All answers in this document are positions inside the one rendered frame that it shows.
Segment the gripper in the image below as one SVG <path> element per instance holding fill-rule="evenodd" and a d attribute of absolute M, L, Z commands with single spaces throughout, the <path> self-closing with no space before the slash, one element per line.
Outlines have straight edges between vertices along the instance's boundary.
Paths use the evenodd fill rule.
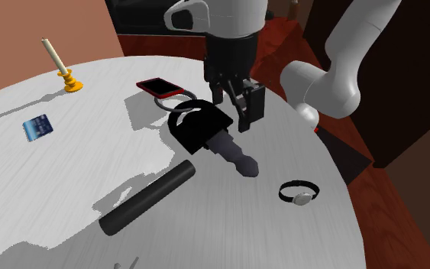
<path fill-rule="evenodd" d="M 221 76 L 238 76 L 228 79 L 225 91 L 238 113 L 240 133 L 249 130 L 251 123 L 264 117 L 266 87 L 248 79 L 256 60 L 257 44 L 258 32 L 239 38 L 205 36 L 204 79 L 209 82 L 214 105 L 222 103 L 224 99 L 218 79 Z"/>

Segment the red phone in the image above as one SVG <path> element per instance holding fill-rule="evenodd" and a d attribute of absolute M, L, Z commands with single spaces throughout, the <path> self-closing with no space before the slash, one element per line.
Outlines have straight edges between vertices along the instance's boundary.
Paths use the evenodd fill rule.
<path fill-rule="evenodd" d="M 136 86 L 158 99 L 165 99 L 184 92 L 182 87 L 160 77 L 137 82 Z"/>

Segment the black wristwatch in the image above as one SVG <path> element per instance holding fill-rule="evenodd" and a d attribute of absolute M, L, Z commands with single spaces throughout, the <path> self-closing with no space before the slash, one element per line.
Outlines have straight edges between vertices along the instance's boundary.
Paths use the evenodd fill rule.
<path fill-rule="evenodd" d="M 303 186 L 307 187 L 310 190 L 312 190 L 314 193 L 299 193 L 296 196 L 286 196 L 283 194 L 283 190 L 290 187 L 298 187 Z M 292 203 L 297 206 L 304 206 L 308 203 L 310 203 L 312 200 L 314 200 L 320 193 L 320 188 L 309 181 L 305 180 L 291 180 L 289 182 L 285 182 L 280 185 L 279 191 L 278 191 L 278 197 L 284 201 L 285 203 Z"/>

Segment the round white table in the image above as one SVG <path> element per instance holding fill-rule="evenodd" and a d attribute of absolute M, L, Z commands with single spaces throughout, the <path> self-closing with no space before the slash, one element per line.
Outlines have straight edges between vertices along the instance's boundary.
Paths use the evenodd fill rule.
<path fill-rule="evenodd" d="M 348 189 L 322 141 L 283 99 L 229 129 L 258 163 L 255 178 L 211 151 L 188 154 L 167 114 L 136 83 L 161 77 L 200 99 L 203 64 L 119 57 L 73 67 L 83 88 L 54 72 L 0 90 L 0 269 L 367 269 Z M 53 132 L 29 142 L 22 124 L 46 114 Z M 113 236 L 101 217 L 175 166 L 196 173 Z M 320 188 L 304 206 L 280 185 Z"/>

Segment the black furniture piece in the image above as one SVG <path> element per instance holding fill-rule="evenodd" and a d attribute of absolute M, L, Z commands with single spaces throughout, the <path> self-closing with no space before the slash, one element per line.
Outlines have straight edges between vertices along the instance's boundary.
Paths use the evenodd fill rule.
<path fill-rule="evenodd" d="M 165 11 L 179 0 L 105 0 L 117 34 L 202 36 L 171 31 L 163 19 Z"/>

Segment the black cylinder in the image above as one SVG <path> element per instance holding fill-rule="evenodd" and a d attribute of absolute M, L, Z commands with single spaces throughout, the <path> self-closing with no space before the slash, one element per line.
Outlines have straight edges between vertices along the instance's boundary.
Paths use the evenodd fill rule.
<path fill-rule="evenodd" d="M 99 225 L 107 236 L 113 236 L 156 205 L 164 197 L 194 176 L 196 169 L 184 160 L 141 191 L 134 194 L 111 212 L 101 217 Z"/>

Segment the cream candle in yellow holder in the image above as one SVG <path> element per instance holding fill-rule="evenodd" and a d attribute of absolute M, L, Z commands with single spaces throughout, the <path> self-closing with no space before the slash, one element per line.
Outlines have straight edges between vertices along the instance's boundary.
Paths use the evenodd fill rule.
<path fill-rule="evenodd" d="M 66 66 L 63 64 L 63 61 L 60 59 L 59 55 L 52 46 L 51 42 L 45 37 L 42 37 L 41 43 L 43 44 L 44 48 L 49 53 L 52 61 L 55 63 L 57 69 L 59 70 L 57 75 L 64 79 L 64 90 L 66 92 L 77 92 L 81 90 L 83 88 L 83 84 L 73 78 L 72 70 L 66 68 Z"/>

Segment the dark brown cabinet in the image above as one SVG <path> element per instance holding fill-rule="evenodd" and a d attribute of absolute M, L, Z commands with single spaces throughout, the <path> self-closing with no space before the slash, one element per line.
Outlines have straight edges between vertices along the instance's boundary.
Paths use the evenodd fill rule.
<path fill-rule="evenodd" d="M 353 0 L 313 0 L 304 28 L 321 67 L 325 43 Z M 385 168 L 430 130 L 430 0 L 402 0 L 364 56 L 357 76 L 361 100 L 351 119 Z"/>

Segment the blue card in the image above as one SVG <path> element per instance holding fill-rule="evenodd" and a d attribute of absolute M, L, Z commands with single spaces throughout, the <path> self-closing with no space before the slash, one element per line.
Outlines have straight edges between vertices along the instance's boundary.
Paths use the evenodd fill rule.
<path fill-rule="evenodd" d="M 53 132 L 53 127 L 46 114 L 25 121 L 22 126 L 29 142 Z"/>

